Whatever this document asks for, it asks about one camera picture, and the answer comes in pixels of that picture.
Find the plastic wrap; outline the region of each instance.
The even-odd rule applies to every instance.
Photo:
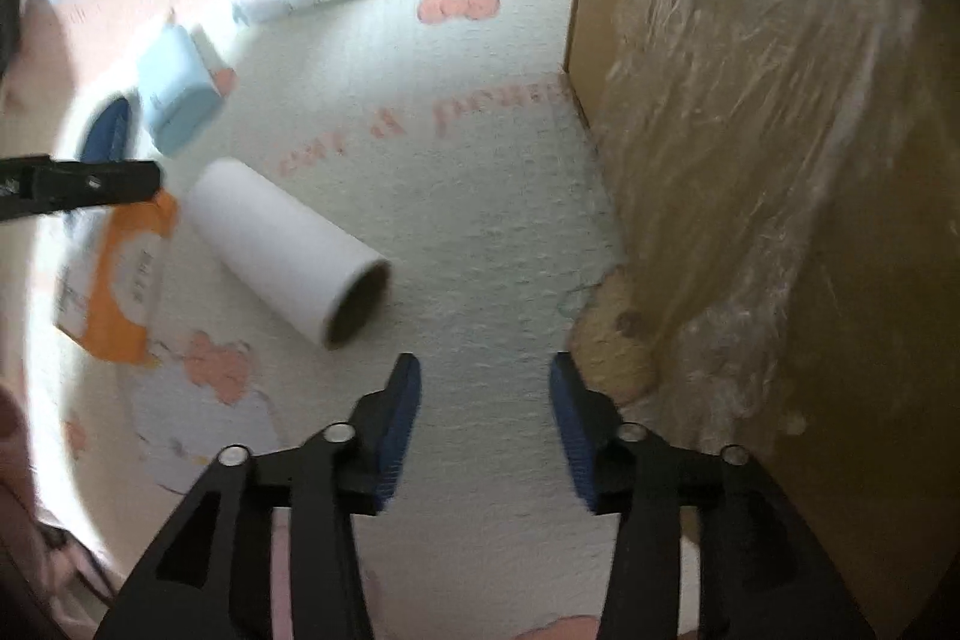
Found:
[[[715,450],[760,412],[824,210],[949,120],[956,3],[621,0],[593,127],[676,439]]]
[[[881,636],[960,543],[959,8],[620,0],[592,119],[649,420],[761,453]]]

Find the floor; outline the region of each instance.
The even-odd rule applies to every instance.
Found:
[[[37,220],[24,365],[45,503],[128,572],[184,488],[171,462],[203,468],[201,453],[143,446],[144,389],[189,394],[203,353],[263,400],[251,425],[293,445],[409,350],[424,402],[403,482],[383,517],[357,524],[381,633],[592,637],[595,622],[575,617],[601,609],[616,526],[573,494],[546,367],[621,249],[560,73],[570,0],[500,0],[491,20],[443,25],[421,23],[421,0],[352,0],[256,28],[237,26],[227,0],[55,1],[43,30],[59,33],[71,65],[55,154],[75,154],[96,108],[136,84],[136,54],[173,9],[210,68],[236,81],[215,121],[161,160],[171,193],[232,155],[387,255],[395,282],[384,313],[328,353],[183,224],[150,365],[117,367],[53,327],[64,225]],[[304,155],[316,140],[329,150],[320,160]],[[145,137],[138,145],[157,156]],[[685,543],[688,576],[694,566]],[[695,615],[685,603],[680,629]]]

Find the cardboard tube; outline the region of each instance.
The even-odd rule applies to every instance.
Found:
[[[383,256],[233,158],[200,175],[184,216],[314,344],[343,345],[386,293],[390,263]]]

